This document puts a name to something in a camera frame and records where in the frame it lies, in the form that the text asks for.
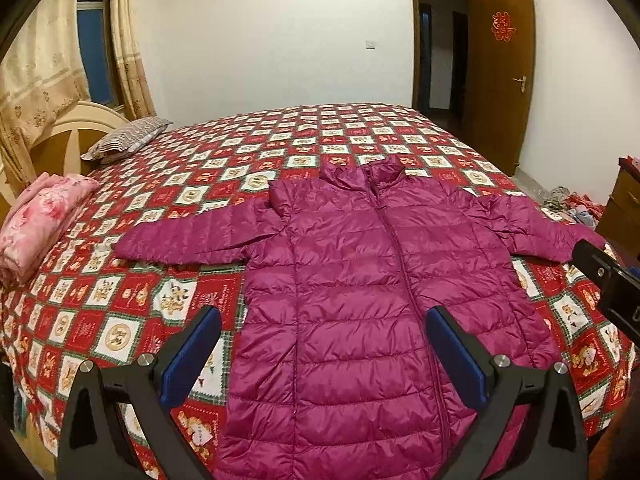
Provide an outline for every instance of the wall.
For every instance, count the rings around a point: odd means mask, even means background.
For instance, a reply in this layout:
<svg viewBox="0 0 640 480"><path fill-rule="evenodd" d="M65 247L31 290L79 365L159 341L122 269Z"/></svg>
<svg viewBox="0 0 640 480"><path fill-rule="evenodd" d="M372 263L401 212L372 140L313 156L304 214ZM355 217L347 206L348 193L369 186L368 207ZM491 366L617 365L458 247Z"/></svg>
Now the wall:
<svg viewBox="0 0 640 480"><path fill-rule="evenodd" d="M606 0L535 0L536 68L520 167L606 203L640 156L640 50Z"/></svg>
<svg viewBox="0 0 640 480"><path fill-rule="evenodd" d="M137 1L156 107L177 124L298 104L412 102L412 0Z"/></svg>
<svg viewBox="0 0 640 480"><path fill-rule="evenodd" d="M467 13L468 0L420 0L431 4L431 108L449 109L453 75L453 12Z"/></svg>

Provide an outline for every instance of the beige curtain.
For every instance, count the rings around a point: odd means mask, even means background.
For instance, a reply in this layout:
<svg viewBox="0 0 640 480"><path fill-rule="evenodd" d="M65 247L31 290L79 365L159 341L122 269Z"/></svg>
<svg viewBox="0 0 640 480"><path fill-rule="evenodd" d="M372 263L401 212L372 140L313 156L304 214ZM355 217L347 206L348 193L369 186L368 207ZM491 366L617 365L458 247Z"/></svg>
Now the beige curtain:
<svg viewBox="0 0 640 480"><path fill-rule="evenodd" d="M113 53L122 85L126 115L130 120L156 114L146 82L145 69L133 33L133 0L111 0Z"/></svg>
<svg viewBox="0 0 640 480"><path fill-rule="evenodd" d="M19 190L36 178L29 151L44 128L89 99L76 0L41 0L0 63L0 155Z"/></svg>

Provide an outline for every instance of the wooden drawer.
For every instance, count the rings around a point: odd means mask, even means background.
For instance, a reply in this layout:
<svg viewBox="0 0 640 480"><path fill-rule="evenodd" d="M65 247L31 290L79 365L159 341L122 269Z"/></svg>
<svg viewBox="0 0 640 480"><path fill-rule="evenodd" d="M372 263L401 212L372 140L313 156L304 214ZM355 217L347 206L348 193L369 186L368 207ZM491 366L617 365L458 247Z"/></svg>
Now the wooden drawer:
<svg viewBox="0 0 640 480"><path fill-rule="evenodd" d="M640 225L640 182L626 171L620 171L611 198L633 222Z"/></svg>
<svg viewBox="0 0 640 480"><path fill-rule="evenodd" d="M631 216L618 206L613 196L607 203L596 231L605 238L621 244L633 256L637 257L640 254L640 224L635 223Z"/></svg>

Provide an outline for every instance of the window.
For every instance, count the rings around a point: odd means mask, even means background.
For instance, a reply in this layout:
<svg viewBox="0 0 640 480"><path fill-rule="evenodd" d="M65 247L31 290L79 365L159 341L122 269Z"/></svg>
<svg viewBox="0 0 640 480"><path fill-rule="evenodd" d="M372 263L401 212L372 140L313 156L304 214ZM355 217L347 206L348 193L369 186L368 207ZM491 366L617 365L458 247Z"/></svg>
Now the window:
<svg viewBox="0 0 640 480"><path fill-rule="evenodd" d="M109 0L78 0L80 55L91 101L120 105L120 84L113 62Z"/></svg>

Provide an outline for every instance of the pink floral blanket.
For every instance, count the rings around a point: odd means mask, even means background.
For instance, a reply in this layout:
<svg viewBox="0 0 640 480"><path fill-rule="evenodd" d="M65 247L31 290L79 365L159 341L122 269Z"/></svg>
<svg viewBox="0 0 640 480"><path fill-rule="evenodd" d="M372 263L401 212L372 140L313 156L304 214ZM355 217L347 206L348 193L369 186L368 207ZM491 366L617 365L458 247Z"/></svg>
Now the pink floral blanket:
<svg viewBox="0 0 640 480"><path fill-rule="evenodd" d="M5 288L29 281L97 186L78 174L43 173L20 194L0 230L0 281Z"/></svg>

